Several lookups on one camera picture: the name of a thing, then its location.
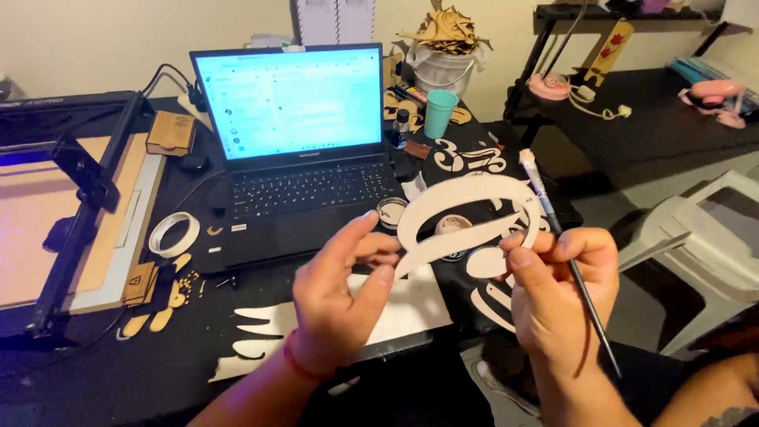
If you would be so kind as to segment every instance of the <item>laptop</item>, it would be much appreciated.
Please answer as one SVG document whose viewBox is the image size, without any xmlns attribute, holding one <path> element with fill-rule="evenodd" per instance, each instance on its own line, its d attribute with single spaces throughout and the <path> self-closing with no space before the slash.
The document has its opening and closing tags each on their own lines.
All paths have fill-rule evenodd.
<svg viewBox="0 0 759 427">
<path fill-rule="evenodd" d="M 227 267 L 317 251 L 402 196 L 382 142 L 380 43 L 190 57 L 232 186 Z"/>
</svg>

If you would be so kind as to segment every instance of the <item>teal plastic cup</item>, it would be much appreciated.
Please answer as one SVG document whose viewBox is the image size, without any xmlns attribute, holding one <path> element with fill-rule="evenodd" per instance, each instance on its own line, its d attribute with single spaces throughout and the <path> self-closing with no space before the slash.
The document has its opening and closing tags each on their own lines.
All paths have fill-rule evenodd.
<svg viewBox="0 0 759 427">
<path fill-rule="evenodd" d="M 446 133 L 453 109 L 458 105 L 458 96 L 450 90 L 435 89 L 427 94 L 427 113 L 424 115 L 424 135 L 428 138 L 442 138 Z"/>
</svg>

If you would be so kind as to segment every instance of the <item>white chair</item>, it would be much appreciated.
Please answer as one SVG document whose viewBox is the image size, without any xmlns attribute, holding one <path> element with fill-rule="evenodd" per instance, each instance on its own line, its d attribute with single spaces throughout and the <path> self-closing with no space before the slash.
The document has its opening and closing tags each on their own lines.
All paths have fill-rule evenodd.
<svg viewBox="0 0 759 427">
<path fill-rule="evenodd" d="M 706 302 L 662 354 L 759 301 L 759 182 L 728 171 L 688 198 L 661 202 L 637 227 L 619 252 L 619 270 L 653 258 Z"/>
</svg>

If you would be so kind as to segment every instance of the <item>laptop screen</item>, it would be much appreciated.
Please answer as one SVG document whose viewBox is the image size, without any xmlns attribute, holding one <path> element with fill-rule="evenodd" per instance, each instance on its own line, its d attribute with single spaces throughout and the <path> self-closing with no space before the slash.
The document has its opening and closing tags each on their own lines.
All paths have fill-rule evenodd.
<svg viewBox="0 0 759 427">
<path fill-rule="evenodd" d="M 382 140 L 378 49 L 197 58 L 228 160 Z"/>
</svg>

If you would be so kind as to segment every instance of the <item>white bucket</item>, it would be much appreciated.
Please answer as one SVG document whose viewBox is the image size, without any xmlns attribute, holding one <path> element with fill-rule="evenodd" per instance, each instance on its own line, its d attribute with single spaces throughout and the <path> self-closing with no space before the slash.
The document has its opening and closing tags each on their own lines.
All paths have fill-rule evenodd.
<svg viewBox="0 0 759 427">
<path fill-rule="evenodd" d="M 415 47 L 412 46 L 409 55 L 406 55 L 406 62 L 414 69 L 417 87 L 425 92 L 434 89 L 450 90 L 461 99 L 469 86 L 474 63 L 477 63 L 478 71 L 485 69 L 481 46 L 469 55 L 448 55 L 431 52 L 426 46 L 418 46 L 418 49 Z"/>
</svg>

